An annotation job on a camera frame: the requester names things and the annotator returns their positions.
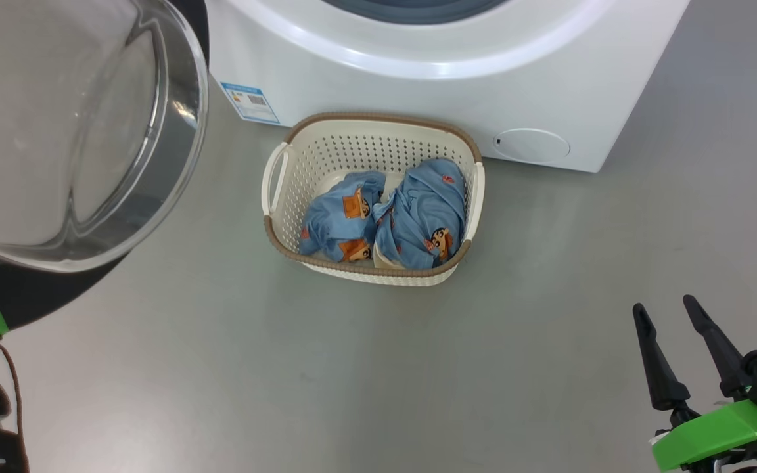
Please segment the grey rubber door gasket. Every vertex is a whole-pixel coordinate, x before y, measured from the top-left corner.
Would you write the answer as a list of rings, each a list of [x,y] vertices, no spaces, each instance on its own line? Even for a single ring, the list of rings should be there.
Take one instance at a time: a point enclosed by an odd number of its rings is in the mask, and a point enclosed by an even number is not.
[[[402,25],[439,25],[472,18],[508,0],[322,0],[359,17]]]

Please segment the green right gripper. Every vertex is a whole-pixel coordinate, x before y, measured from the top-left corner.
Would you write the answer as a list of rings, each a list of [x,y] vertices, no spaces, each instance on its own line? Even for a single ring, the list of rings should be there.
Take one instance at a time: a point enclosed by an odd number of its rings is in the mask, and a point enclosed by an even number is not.
[[[726,398],[745,398],[747,374],[741,368],[742,355],[694,296],[683,296],[683,305],[692,327],[706,342],[720,377],[721,393]],[[685,407],[690,392],[670,368],[658,344],[654,323],[643,304],[633,306],[633,321],[652,407],[657,411]],[[668,433],[654,437],[651,445],[657,467],[664,472],[730,452],[751,442],[757,442],[757,404],[742,400],[682,423]]]

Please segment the blue energy label sticker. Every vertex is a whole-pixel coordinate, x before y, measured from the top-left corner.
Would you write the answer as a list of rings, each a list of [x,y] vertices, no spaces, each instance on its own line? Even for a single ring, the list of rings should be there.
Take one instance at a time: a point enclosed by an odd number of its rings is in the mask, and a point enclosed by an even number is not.
[[[232,83],[219,84],[241,119],[265,125],[281,125],[261,89]]]

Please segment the cream perforated laundry basket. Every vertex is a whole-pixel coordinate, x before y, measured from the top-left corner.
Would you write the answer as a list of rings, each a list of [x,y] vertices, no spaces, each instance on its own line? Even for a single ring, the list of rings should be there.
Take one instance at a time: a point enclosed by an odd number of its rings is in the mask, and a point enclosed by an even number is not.
[[[373,261],[339,263],[298,253],[298,231],[312,198],[357,171],[379,171],[390,192],[403,174],[429,158],[448,159],[465,178],[467,223],[459,251],[435,269],[407,270],[381,254]],[[469,133],[425,118],[376,112],[328,112],[301,120],[271,152],[262,177],[261,204],[271,245],[292,261],[348,281],[388,286],[441,284],[459,266],[480,223],[486,171]]]

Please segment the white washing machine body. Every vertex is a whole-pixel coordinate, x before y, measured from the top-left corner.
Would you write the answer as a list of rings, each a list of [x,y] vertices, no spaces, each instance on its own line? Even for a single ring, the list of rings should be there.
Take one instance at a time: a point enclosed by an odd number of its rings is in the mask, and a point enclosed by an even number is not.
[[[690,0],[508,0],[455,23],[388,24],[322,0],[204,0],[210,71],[261,89],[283,127],[324,112],[444,121],[487,158],[517,128],[601,170]]]

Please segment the round white filter cover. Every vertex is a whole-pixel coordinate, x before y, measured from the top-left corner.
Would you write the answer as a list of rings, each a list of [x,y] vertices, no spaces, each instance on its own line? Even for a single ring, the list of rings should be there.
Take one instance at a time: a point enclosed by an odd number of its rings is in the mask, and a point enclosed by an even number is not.
[[[552,164],[570,154],[565,138],[544,129],[517,128],[503,131],[493,138],[499,156],[523,164]]]

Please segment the black glass washing machine door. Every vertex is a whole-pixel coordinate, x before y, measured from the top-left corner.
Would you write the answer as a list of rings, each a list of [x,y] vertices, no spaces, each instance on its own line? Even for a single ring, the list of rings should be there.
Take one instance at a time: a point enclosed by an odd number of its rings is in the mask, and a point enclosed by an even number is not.
[[[0,314],[85,294],[176,206],[208,120],[206,0],[0,0]]]

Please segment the large blue cartoon garment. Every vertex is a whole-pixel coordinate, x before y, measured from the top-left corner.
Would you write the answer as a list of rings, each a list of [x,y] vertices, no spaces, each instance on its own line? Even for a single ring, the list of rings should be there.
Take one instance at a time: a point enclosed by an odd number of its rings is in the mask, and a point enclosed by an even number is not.
[[[455,162],[424,160],[405,172],[387,201],[373,206],[373,253],[405,270],[446,264],[467,223],[465,177]]]

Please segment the small blue cartoon garment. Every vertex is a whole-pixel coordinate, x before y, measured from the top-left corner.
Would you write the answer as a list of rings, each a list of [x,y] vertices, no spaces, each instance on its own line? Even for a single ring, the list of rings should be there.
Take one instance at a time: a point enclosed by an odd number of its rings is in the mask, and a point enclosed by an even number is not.
[[[298,234],[298,253],[343,263],[371,259],[377,232],[372,210],[385,185],[385,174],[378,171],[349,173],[314,198]]]

